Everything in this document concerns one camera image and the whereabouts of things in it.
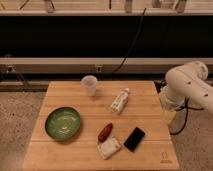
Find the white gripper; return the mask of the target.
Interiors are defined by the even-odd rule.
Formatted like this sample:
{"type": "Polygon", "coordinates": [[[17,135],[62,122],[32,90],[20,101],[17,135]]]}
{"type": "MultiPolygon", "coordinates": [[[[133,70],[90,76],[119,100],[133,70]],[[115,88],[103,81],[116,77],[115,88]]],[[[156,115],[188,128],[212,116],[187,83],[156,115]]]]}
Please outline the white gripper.
{"type": "Polygon", "coordinates": [[[176,109],[184,103],[184,96],[178,94],[169,86],[165,86],[159,93],[160,102],[163,108],[163,121],[169,125],[176,116],[176,109]]]}

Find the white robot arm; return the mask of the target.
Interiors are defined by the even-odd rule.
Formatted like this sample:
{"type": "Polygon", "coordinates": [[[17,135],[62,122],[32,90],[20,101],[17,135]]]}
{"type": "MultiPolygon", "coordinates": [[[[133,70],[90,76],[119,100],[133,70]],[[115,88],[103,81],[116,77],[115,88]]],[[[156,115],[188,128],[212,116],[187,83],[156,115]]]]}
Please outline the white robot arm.
{"type": "Polygon", "coordinates": [[[174,67],[166,73],[166,85],[159,93],[166,124],[171,123],[176,115],[175,110],[184,104],[186,98],[213,114],[213,87],[205,82],[207,77],[208,68],[201,61],[174,67]]]}

